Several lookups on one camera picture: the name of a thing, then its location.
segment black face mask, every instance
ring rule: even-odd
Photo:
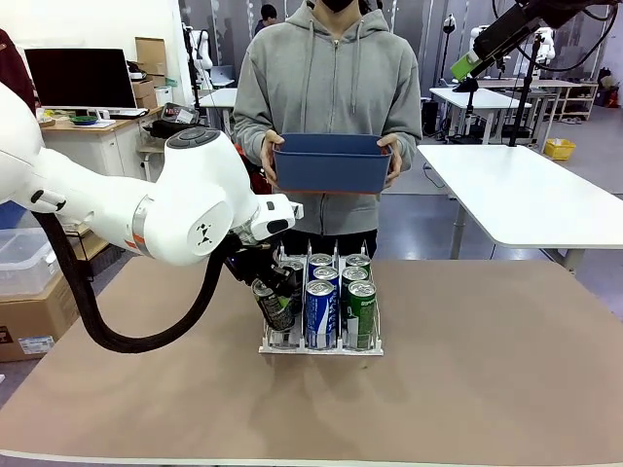
[[[333,13],[339,13],[353,1],[354,0],[322,0],[322,3],[324,3]]]

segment maroon shirt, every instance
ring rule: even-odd
[[[18,49],[5,31],[0,29],[0,82],[12,90],[35,113],[35,93]]]

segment white wall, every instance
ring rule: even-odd
[[[178,83],[173,100],[192,102],[176,0],[0,0],[0,12],[0,28],[23,48],[123,49],[136,60],[134,37],[164,39],[167,74]]]
[[[608,35],[602,68],[609,68],[614,79],[623,83],[623,8]]]

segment can rack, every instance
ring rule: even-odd
[[[365,245],[361,248],[361,253],[367,255]],[[308,284],[308,259],[312,255],[310,249],[307,256],[286,256],[283,248],[279,250],[278,261],[295,260],[300,261],[304,267],[303,279],[303,312],[296,317],[294,326],[287,331],[275,331],[264,322],[264,333],[259,352],[262,354],[290,354],[290,355],[346,355],[346,356],[382,356],[383,340],[381,338],[381,314],[379,311],[379,302],[375,306],[374,311],[374,329],[371,336],[371,346],[369,349],[358,350],[348,347],[348,332],[342,328],[341,311],[338,309],[338,318],[336,324],[335,347],[332,348],[309,348],[306,342],[305,332],[305,308],[307,294],[305,293]],[[337,247],[333,254],[333,265],[340,273],[340,288],[342,287],[342,271],[346,267],[346,258],[340,257]],[[374,274],[370,271],[370,279],[373,283]]]

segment hand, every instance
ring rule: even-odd
[[[379,141],[377,144],[381,148],[386,148],[389,146],[391,149],[391,161],[389,162],[389,173],[387,174],[387,178],[385,179],[385,190],[398,178],[400,175],[400,169],[402,168],[402,158],[400,157],[400,146],[398,144],[398,135],[396,133],[390,133]]]
[[[264,135],[264,141],[262,142],[262,168],[266,173],[266,180],[271,186],[276,187],[276,173],[273,169],[275,165],[275,154],[273,153],[274,144],[283,144],[285,140],[276,134],[276,131],[269,129]]]

